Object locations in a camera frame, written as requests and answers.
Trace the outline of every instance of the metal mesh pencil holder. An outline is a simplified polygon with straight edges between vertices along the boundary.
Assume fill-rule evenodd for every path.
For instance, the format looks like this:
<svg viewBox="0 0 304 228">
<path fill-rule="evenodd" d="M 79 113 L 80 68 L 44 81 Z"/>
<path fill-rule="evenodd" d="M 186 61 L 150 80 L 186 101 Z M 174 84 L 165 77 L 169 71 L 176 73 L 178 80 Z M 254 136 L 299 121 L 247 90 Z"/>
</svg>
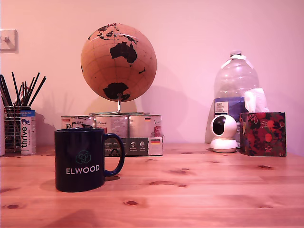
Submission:
<svg viewBox="0 0 304 228">
<path fill-rule="evenodd" d="M 30 107 L 15 106 L 15 104 L 4 107 L 5 152 L 20 151 L 20 110 L 30 110 Z"/>
</svg>

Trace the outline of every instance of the cork globe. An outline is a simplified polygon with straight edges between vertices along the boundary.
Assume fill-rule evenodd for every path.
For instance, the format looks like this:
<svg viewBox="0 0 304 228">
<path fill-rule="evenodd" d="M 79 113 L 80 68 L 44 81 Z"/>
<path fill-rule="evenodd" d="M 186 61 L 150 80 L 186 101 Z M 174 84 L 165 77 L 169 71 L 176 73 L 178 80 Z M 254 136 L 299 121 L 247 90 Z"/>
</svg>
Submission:
<svg viewBox="0 0 304 228">
<path fill-rule="evenodd" d="M 156 74 L 156 55 L 147 37 L 123 24 L 93 32 L 81 53 L 85 81 L 101 97 L 131 101 L 144 94 Z"/>
</svg>

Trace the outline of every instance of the white camera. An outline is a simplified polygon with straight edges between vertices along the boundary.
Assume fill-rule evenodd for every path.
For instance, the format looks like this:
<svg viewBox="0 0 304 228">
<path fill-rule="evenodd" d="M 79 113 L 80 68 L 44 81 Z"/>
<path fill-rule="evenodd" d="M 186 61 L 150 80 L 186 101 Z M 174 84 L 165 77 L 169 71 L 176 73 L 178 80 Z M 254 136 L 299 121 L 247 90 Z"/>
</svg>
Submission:
<svg viewBox="0 0 304 228">
<path fill-rule="evenodd" d="M 237 122 L 230 115 L 218 115 L 211 121 L 214 138 L 211 148 L 215 152 L 232 153 L 236 151 L 237 141 L 233 136 L 237 132 Z"/>
</svg>

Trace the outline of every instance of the mug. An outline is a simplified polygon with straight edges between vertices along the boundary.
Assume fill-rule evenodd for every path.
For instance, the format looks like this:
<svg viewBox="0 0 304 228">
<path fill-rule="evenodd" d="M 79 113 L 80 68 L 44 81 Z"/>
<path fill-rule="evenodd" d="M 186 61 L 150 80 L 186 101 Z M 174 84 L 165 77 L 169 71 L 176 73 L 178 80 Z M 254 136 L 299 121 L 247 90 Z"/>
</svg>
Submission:
<svg viewBox="0 0 304 228">
<path fill-rule="evenodd" d="M 104 143 L 115 138 L 121 148 L 117 167 L 105 170 Z M 124 144 L 119 136 L 103 129 L 77 128 L 55 131 L 55 186 L 63 192 L 96 189 L 105 177 L 114 176 L 124 165 Z"/>
</svg>

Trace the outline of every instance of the pink wall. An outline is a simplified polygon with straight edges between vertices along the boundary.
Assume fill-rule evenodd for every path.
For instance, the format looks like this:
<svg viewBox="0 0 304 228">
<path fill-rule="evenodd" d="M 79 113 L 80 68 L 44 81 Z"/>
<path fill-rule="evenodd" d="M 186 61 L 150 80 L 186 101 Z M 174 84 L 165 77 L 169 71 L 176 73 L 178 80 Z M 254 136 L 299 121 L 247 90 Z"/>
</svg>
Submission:
<svg viewBox="0 0 304 228">
<path fill-rule="evenodd" d="M 151 88 L 123 111 L 162 114 L 167 142 L 209 142 L 215 75 L 230 51 L 241 49 L 269 109 L 286 112 L 288 151 L 304 154 L 297 121 L 304 113 L 303 8 L 302 0 L 2 0 L 1 28 L 17 30 L 19 50 L 1 54 L 1 73 L 14 71 L 18 81 L 38 71 L 47 76 L 32 108 L 47 129 L 40 127 L 38 141 L 53 143 L 61 115 L 115 109 L 86 84 L 80 53 L 97 28 L 127 24 L 151 41 L 158 68 Z"/>
</svg>

